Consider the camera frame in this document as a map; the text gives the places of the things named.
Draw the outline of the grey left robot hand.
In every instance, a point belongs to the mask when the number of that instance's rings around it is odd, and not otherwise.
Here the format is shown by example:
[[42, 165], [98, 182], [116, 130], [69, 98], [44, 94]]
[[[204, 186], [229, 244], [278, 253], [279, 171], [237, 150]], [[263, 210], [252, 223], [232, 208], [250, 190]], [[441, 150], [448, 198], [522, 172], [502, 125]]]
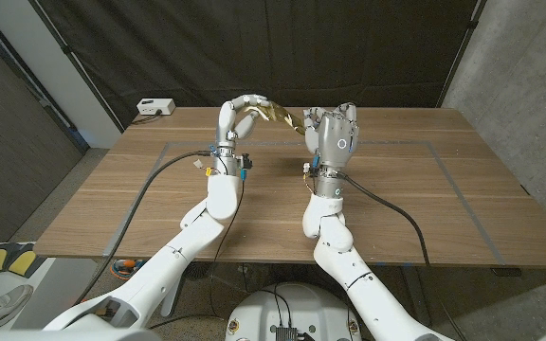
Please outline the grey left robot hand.
[[236, 141], [251, 135], [255, 121], [260, 116], [255, 110], [249, 110], [244, 118], [236, 122], [237, 113], [242, 108], [256, 105], [271, 107], [267, 97], [249, 94], [228, 100], [220, 108], [214, 143], [214, 168], [224, 175], [237, 175]]

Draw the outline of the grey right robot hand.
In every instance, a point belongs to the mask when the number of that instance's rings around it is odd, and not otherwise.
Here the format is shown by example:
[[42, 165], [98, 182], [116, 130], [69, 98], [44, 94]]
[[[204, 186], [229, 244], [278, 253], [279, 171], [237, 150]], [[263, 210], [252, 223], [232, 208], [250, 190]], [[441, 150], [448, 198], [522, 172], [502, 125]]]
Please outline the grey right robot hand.
[[346, 167], [358, 144], [359, 127], [353, 103], [340, 104], [334, 110], [311, 107], [303, 111], [305, 143], [318, 161], [315, 194], [325, 198], [340, 198], [341, 180], [338, 174]]

